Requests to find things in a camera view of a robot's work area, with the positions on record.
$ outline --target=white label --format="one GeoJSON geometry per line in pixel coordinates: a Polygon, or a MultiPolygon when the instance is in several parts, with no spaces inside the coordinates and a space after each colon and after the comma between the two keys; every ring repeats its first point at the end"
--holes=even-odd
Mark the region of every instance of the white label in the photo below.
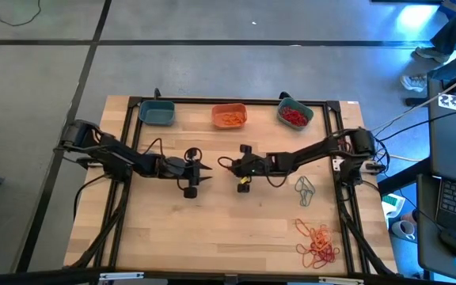
{"type": "Polygon", "coordinates": [[[455,95],[441,95],[437,98],[439,107],[456,110],[456,96],[455,95]]]}

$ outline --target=blue bowl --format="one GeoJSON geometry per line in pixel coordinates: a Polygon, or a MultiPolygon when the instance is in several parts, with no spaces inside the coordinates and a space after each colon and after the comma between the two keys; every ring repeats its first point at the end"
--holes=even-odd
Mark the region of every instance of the blue bowl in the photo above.
{"type": "Polygon", "coordinates": [[[150,126],[171,126],[175,120],[175,104],[172,101],[144,101],[139,118],[150,126]]]}
{"type": "Polygon", "coordinates": [[[293,129],[295,129],[297,131],[303,130],[305,127],[307,127],[307,125],[300,127],[300,126],[295,126],[294,124],[286,121],[281,116],[281,109],[284,108],[284,107],[292,108],[292,109],[297,110],[297,111],[301,112],[302,114],[304,114],[304,116],[306,116],[306,118],[307,118],[307,125],[313,119],[313,116],[314,116],[313,110],[311,110],[310,108],[308,108],[304,104],[295,101],[291,97],[284,98],[281,101],[281,103],[279,103],[279,106],[277,107],[277,119],[279,121],[283,122],[283,124],[287,125],[288,127],[293,128],[293,129]]]}

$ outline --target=rubber band pile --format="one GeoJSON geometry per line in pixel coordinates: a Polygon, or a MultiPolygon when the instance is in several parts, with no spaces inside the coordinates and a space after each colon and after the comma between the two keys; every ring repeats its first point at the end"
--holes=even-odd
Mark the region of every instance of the rubber band pile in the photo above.
{"type": "Polygon", "coordinates": [[[310,237],[310,247],[306,248],[302,244],[297,244],[295,249],[297,253],[302,254],[302,265],[304,268],[313,267],[319,269],[328,263],[333,263],[336,260],[336,254],[340,252],[339,248],[332,246],[332,232],[326,225],[321,225],[318,230],[308,228],[306,224],[300,219],[295,219],[294,226],[298,232],[304,237],[310,237]],[[311,261],[306,264],[306,256],[311,254],[311,261]]]}
{"type": "Polygon", "coordinates": [[[308,119],[306,115],[302,114],[298,110],[294,110],[290,107],[284,107],[281,108],[279,114],[283,117],[283,119],[294,124],[297,127],[303,127],[307,125],[308,119]]]}
{"type": "Polygon", "coordinates": [[[238,126],[244,123],[244,118],[242,118],[242,114],[238,112],[223,114],[221,120],[227,126],[238,126]]]}

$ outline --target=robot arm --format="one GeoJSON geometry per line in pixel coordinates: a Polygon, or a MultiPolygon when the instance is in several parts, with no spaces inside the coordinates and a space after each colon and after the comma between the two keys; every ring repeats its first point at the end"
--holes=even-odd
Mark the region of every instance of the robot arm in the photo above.
{"type": "MultiPolygon", "coordinates": [[[[340,180],[344,184],[360,184],[360,167],[363,162],[374,157],[374,137],[370,131],[362,128],[346,129],[334,133],[321,142],[302,148],[293,153],[278,152],[267,153],[265,158],[252,154],[251,146],[241,145],[241,152],[244,156],[232,160],[231,166],[225,166],[236,177],[287,177],[289,174],[306,163],[318,159],[336,155],[344,161],[340,164],[340,180]],[[339,145],[349,137],[352,152],[346,152],[339,148],[339,145]]],[[[248,192],[249,183],[239,184],[239,192],[248,192]]]]}
{"type": "Polygon", "coordinates": [[[94,123],[75,120],[65,131],[59,142],[59,149],[68,152],[88,154],[92,159],[80,158],[87,168],[87,162],[100,162],[105,173],[116,181],[125,181],[132,171],[142,177],[159,179],[187,180],[188,187],[180,188],[185,198],[196,198],[196,188],[200,181],[210,177],[200,177],[201,169],[211,169],[203,165],[201,150],[193,147],[183,158],[165,157],[163,154],[138,153],[105,133],[94,123]],[[200,152],[200,158],[194,157],[200,152]]]}

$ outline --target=person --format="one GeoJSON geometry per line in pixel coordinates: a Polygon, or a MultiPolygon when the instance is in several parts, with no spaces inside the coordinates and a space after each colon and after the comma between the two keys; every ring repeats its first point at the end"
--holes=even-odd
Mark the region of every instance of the person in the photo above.
{"type": "MultiPolygon", "coordinates": [[[[431,39],[434,47],[417,47],[415,53],[424,59],[445,63],[456,47],[456,15],[431,39]]],[[[402,75],[401,83],[407,90],[422,92],[427,86],[427,76],[439,80],[456,77],[456,59],[426,74],[402,75]]]]}

